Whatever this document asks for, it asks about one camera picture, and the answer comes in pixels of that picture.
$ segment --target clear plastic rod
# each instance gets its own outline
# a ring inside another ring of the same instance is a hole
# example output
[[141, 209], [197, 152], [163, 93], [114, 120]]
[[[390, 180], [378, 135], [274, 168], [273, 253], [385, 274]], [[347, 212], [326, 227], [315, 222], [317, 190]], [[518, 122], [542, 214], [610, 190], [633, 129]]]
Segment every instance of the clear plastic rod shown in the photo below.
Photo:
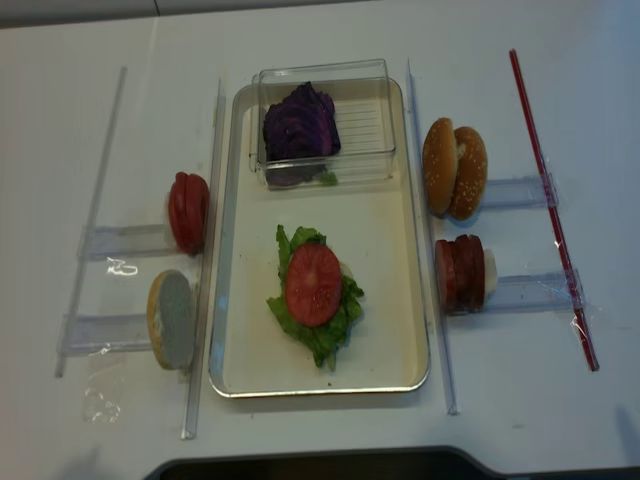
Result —
[[[413, 76], [411, 75], [411, 65], [407, 60], [407, 73], [406, 73], [406, 83], [407, 83], [407, 102], [409, 105], [409, 118], [410, 124], [412, 126], [411, 133], [413, 136], [413, 145], [414, 145], [414, 159], [415, 165], [421, 164], [421, 152], [422, 152], [422, 137], [420, 136], [420, 127], [418, 124], [418, 112], [417, 112], [417, 103], [415, 97], [415, 86], [413, 84]], [[417, 195], [419, 197], [419, 201], [421, 203], [422, 211], [425, 212], [423, 215], [423, 228], [425, 231], [425, 235], [427, 238], [427, 249], [432, 250], [433, 248], [433, 235], [432, 235], [432, 222], [431, 215], [427, 214], [428, 205], [426, 201], [426, 195], [424, 192], [424, 184], [423, 182], [418, 182], [418, 192]], [[435, 268], [434, 268], [434, 259], [433, 253], [428, 253], [427, 263], [429, 265], [429, 276], [431, 281], [435, 278]], [[438, 298], [437, 289], [432, 293]], [[442, 388], [444, 390], [444, 400], [447, 409], [447, 414], [456, 415], [458, 413], [458, 406], [456, 401], [456, 390], [454, 388], [453, 383], [453, 375], [451, 372], [451, 357], [449, 355], [449, 340], [447, 335], [447, 322], [446, 316], [440, 307], [440, 302], [434, 302], [434, 312], [435, 312], [435, 331], [436, 331], [436, 340], [438, 343], [438, 355], [440, 357], [440, 370], [442, 375]]]
[[202, 383], [202, 362], [204, 358], [205, 334], [207, 331], [207, 318], [209, 316], [209, 294], [211, 289], [211, 270], [213, 268], [213, 239], [216, 229], [216, 197], [218, 189], [214, 185], [219, 184], [220, 167], [222, 163], [222, 143], [224, 141], [226, 97], [222, 80], [218, 81], [218, 99], [214, 115], [213, 153], [211, 161], [211, 178], [209, 185], [211, 196], [207, 213], [205, 230], [204, 252], [202, 254], [202, 270], [200, 274], [200, 295], [198, 297], [198, 310], [196, 316], [196, 338], [193, 349], [193, 361], [191, 362], [191, 375], [187, 390], [187, 407], [182, 425], [182, 440], [192, 440], [196, 437], [198, 429], [198, 412], [200, 408], [200, 386]]
[[87, 217], [88, 235], [83, 246], [80, 249], [78, 267], [76, 269], [76, 279], [73, 285], [73, 291], [71, 293], [71, 300], [69, 301], [68, 316], [63, 319], [62, 332], [60, 334], [60, 340], [58, 342], [58, 358], [56, 361], [55, 376], [62, 377], [67, 365], [67, 357], [64, 353], [66, 350], [65, 341], [69, 337], [70, 332], [74, 331], [76, 323], [76, 315], [78, 313], [78, 306], [80, 304], [80, 292], [82, 290], [82, 284], [84, 282], [84, 275], [87, 268], [87, 253], [88, 245], [91, 244], [91, 235], [93, 231], [93, 225], [96, 221], [96, 215], [98, 214], [98, 204], [100, 203], [100, 196], [102, 195], [102, 188], [104, 187], [104, 179], [107, 174], [107, 165], [109, 164], [109, 157], [111, 155], [111, 146], [113, 144], [113, 138], [116, 133], [116, 126], [118, 124], [118, 115], [120, 113], [120, 104], [122, 103], [122, 95], [124, 92], [124, 85], [127, 79], [127, 67], [120, 68], [120, 75], [118, 77], [118, 84], [116, 87], [116, 93], [113, 100], [113, 106], [111, 107], [111, 115], [109, 117], [109, 125], [107, 127], [107, 134], [105, 136], [104, 145], [102, 148], [102, 156], [100, 158], [100, 167], [98, 169], [98, 177], [96, 178], [96, 185], [93, 191], [93, 198], [89, 206], [89, 214]]

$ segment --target clear plastic container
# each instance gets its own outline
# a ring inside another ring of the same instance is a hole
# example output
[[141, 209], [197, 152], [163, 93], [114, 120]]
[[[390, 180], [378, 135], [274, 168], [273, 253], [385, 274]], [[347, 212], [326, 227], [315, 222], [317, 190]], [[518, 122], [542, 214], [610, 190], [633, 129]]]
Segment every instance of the clear plastic container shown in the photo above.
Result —
[[[341, 149], [328, 157], [269, 161], [262, 133], [265, 115], [306, 82], [331, 96]], [[380, 181], [391, 175], [396, 141], [384, 60], [263, 70], [253, 87], [251, 165], [269, 188]], [[287, 174], [306, 181], [277, 181]]]

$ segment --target clear plastic bag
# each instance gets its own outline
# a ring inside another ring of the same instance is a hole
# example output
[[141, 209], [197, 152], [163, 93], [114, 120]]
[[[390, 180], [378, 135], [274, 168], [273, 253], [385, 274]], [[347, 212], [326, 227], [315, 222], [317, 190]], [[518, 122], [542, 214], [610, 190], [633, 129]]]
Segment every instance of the clear plastic bag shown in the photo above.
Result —
[[110, 353], [107, 348], [89, 355], [89, 378], [82, 405], [85, 422], [114, 423], [120, 417], [126, 358], [126, 354]]

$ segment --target bottom bun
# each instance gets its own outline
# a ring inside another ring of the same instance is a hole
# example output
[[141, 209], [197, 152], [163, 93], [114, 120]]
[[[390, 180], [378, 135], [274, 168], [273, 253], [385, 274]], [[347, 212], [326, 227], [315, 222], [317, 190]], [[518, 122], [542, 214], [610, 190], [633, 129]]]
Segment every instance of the bottom bun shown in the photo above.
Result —
[[147, 300], [147, 327], [162, 368], [184, 369], [191, 364], [194, 308], [189, 281], [179, 271], [167, 270], [153, 281]]

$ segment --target red straw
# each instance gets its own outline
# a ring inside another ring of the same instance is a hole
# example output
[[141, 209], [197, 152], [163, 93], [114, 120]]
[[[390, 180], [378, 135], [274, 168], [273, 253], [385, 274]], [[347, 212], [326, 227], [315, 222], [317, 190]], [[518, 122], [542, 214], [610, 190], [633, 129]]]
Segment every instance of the red straw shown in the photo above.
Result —
[[[520, 102], [522, 103], [522, 110], [524, 111], [524, 118], [527, 121], [527, 128], [529, 129], [529, 138], [531, 139], [531, 146], [533, 147], [533, 153], [536, 156], [536, 163], [538, 164], [538, 172], [540, 176], [546, 178], [547, 165], [542, 157], [542, 148], [540, 147], [540, 140], [538, 139], [538, 132], [536, 126], [533, 123], [533, 114], [531, 113], [531, 106], [529, 105], [529, 98], [527, 97], [527, 91], [524, 87], [524, 80], [522, 79], [522, 71], [520, 70], [520, 62], [518, 62], [518, 55], [515, 50], [509, 52], [511, 58], [511, 66], [513, 67], [513, 75], [516, 77], [516, 84], [518, 85], [518, 93], [520, 94]], [[545, 182], [545, 190], [547, 190], [547, 198], [550, 196], [550, 186]], [[584, 356], [589, 364], [589, 369], [595, 372], [600, 369], [596, 354], [593, 351], [593, 344], [591, 343], [591, 336], [589, 335], [589, 328], [585, 321], [584, 309], [581, 305], [580, 296], [578, 294], [576, 283], [577, 279], [573, 274], [573, 267], [571, 265], [571, 258], [569, 257], [569, 250], [567, 249], [567, 243], [564, 239], [564, 233], [562, 232], [562, 224], [560, 223], [560, 216], [558, 215], [558, 209], [555, 206], [549, 207], [549, 216], [551, 217], [551, 224], [553, 225], [553, 233], [556, 237], [556, 246], [560, 252], [560, 259], [562, 260], [562, 266], [564, 267], [565, 275], [567, 276], [567, 282], [569, 284], [569, 292], [575, 308], [575, 325], [578, 329], [578, 335], [580, 337], [580, 344], [584, 351]]]

